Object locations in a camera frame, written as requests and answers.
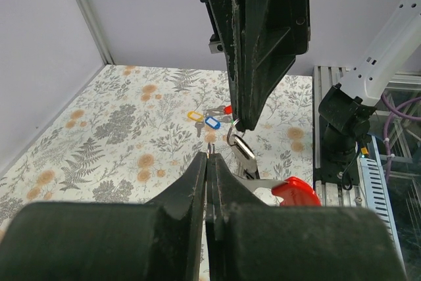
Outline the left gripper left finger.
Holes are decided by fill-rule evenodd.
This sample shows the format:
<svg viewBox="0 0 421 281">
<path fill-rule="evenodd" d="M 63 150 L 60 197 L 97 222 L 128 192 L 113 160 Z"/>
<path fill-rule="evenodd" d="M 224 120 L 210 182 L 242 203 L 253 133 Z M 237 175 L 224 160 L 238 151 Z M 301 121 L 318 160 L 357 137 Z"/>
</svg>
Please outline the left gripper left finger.
<svg viewBox="0 0 421 281">
<path fill-rule="evenodd" d="M 1 242 L 2 280 L 197 280 L 207 156 L 144 204 L 39 202 Z"/>
</svg>

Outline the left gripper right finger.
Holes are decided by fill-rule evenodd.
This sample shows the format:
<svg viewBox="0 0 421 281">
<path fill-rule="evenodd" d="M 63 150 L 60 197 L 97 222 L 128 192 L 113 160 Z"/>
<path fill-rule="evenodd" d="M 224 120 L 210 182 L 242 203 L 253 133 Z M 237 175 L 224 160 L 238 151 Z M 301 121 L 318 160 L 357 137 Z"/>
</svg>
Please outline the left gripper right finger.
<svg viewBox="0 0 421 281">
<path fill-rule="evenodd" d="M 385 223 L 361 207 L 272 207 L 207 161 L 211 280 L 405 280 Z"/>
</svg>

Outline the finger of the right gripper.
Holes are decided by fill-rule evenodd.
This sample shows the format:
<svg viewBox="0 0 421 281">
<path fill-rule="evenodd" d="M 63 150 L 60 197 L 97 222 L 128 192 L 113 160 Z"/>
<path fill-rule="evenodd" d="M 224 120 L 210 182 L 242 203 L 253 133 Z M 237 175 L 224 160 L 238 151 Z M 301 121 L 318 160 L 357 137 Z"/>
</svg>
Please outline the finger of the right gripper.
<svg viewBox="0 0 421 281">
<path fill-rule="evenodd" d="M 238 130 L 254 130 L 296 57 L 291 0 L 234 0 L 230 92 Z"/>
<path fill-rule="evenodd" d="M 230 97 L 237 127 L 244 128 L 245 120 L 241 117 L 241 98 L 239 71 L 241 57 L 241 10 L 237 0 L 207 0 L 226 58 Z"/>
</svg>

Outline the grey red key ring holder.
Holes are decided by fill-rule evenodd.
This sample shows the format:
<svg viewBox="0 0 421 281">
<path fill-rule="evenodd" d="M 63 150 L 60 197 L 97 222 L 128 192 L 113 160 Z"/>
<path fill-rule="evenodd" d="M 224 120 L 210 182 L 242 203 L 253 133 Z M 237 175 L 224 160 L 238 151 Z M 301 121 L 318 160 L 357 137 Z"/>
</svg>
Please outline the grey red key ring holder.
<svg viewBox="0 0 421 281">
<path fill-rule="evenodd" d="M 313 188 L 300 178 L 290 176 L 285 180 L 248 180 L 231 172 L 221 154 L 215 152 L 214 144 L 207 146 L 209 159 L 207 171 L 207 204 L 214 209 L 226 208 L 232 203 L 260 203 L 254 192 L 268 189 L 274 197 L 281 199 L 286 207 L 319 207 L 321 202 Z"/>
</svg>

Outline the red key tag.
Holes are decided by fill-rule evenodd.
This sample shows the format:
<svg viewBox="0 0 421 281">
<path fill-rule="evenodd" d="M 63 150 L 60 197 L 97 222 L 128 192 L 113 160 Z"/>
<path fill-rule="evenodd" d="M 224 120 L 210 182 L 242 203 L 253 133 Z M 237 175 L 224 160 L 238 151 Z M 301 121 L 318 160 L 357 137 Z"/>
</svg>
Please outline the red key tag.
<svg viewBox="0 0 421 281">
<path fill-rule="evenodd" d="M 225 108 L 224 108 L 224 113 L 225 113 L 226 115 L 230 115 L 230 114 L 232 114 L 232 106 L 231 106 L 231 105 L 229 105 L 229 106 L 225 107 Z"/>
</svg>

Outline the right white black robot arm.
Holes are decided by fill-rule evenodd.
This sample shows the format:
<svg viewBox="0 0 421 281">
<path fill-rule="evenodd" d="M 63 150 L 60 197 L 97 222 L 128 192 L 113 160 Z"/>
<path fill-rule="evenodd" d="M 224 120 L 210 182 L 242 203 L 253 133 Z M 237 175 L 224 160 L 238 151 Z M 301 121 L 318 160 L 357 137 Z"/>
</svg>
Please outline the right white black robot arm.
<svg viewBox="0 0 421 281">
<path fill-rule="evenodd" d="M 274 88 L 309 48 L 309 0 L 200 1 L 212 24 L 211 43 L 226 58 L 237 128 L 254 130 Z M 420 0 L 401 0 L 362 59 L 319 105 L 333 163 L 346 161 L 364 139 L 384 89 L 419 46 Z"/>
</svg>

